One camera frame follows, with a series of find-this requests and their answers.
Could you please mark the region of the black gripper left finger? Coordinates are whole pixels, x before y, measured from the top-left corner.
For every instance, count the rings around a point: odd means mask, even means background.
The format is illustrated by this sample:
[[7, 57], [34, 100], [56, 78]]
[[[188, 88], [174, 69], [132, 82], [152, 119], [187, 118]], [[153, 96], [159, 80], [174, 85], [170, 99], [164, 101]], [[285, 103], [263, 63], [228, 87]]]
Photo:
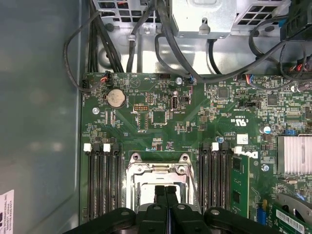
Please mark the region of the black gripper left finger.
[[117, 208], [67, 234], [164, 234], [167, 229], [167, 200], [164, 186], [155, 187], [154, 203], [143, 205], [138, 213], [129, 208]]

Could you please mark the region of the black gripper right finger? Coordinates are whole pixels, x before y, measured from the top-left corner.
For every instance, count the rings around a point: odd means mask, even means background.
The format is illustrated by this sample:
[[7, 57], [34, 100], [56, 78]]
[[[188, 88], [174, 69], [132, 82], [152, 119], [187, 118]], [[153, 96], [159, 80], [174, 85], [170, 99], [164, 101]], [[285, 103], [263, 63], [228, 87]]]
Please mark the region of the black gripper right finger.
[[190, 205], [179, 203], [176, 187], [166, 187], [168, 208], [171, 212], [174, 234], [277, 234], [268, 226], [264, 226], [248, 218], [228, 210], [213, 207], [200, 214]]

